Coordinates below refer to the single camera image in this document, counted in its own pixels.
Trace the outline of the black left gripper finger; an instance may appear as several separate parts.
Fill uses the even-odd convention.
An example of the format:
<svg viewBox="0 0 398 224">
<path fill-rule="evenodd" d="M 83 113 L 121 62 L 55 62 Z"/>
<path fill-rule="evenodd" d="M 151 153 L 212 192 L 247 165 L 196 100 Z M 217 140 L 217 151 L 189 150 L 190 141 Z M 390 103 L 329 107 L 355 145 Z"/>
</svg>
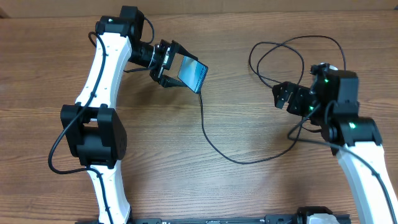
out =
<svg viewBox="0 0 398 224">
<path fill-rule="evenodd" d="M 169 87 L 186 87 L 186 84 L 181 82 L 180 80 L 176 80 L 172 77 L 169 77 L 167 75 L 162 75 L 159 81 L 159 84 L 164 87 L 164 88 L 169 88 Z"/>
<path fill-rule="evenodd" d="M 169 62 L 173 62 L 176 54 L 180 54 L 180 55 L 183 55 L 183 56 L 186 56 L 186 57 L 189 57 L 189 58 L 192 58 L 192 59 L 198 61 L 198 57 L 191 54 L 182 45 L 180 45 L 178 42 L 173 40 L 170 45 Z"/>
</svg>

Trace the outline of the blue Samsung smartphone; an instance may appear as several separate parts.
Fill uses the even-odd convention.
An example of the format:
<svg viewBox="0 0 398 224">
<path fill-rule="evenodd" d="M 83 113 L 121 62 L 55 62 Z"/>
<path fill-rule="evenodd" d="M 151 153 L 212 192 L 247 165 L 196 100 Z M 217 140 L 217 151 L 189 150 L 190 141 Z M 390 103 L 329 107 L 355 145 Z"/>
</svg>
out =
<svg viewBox="0 0 398 224">
<path fill-rule="evenodd" d="M 193 58 L 184 56 L 178 78 L 184 83 L 192 92 L 199 94 L 205 81 L 208 67 Z"/>
</svg>

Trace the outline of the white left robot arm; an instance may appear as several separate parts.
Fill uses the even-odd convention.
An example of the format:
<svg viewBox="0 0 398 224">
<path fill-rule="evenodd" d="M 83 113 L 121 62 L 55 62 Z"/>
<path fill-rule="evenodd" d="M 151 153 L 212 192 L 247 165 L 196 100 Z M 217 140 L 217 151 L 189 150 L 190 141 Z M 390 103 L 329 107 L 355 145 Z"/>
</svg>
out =
<svg viewBox="0 0 398 224">
<path fill-rule="evenodd" d="M 89 37 L 96 48 L 88 79 L 73 105 L 63 105 L 61 138 L 80 161 L 93 183 L 99 206 L 96 223 L 132 223 L 121 161 L 127 133 L 116 112 L 116 102 L 127 63 L 148 71 L 164 88 L 187 87 L 199 94 L 208 72 L 196 56 L 178 42 L 142 41 L 145 15 L 136 6 L 123 6 L 118 16 L 102 16 Z"/>
</svg>

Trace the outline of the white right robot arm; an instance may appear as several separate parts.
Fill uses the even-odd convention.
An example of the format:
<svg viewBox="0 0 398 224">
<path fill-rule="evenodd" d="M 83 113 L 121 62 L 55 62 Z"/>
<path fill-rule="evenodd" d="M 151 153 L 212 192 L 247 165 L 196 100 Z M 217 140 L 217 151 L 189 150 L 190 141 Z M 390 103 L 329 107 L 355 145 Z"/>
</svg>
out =
<svg viewBox="0 0 398 224">
<path fill-rule="evenodd" d="M 322 141 L 337 158 L 348 181 L 361 223 L 397 223 L 397 197 L 389 178 L 376 122 L 359 115 L 355 72 L 312 65 L 311 87 L 283 82 L 272 87 L 274 104 L 321 128 Z"/>
</svg>

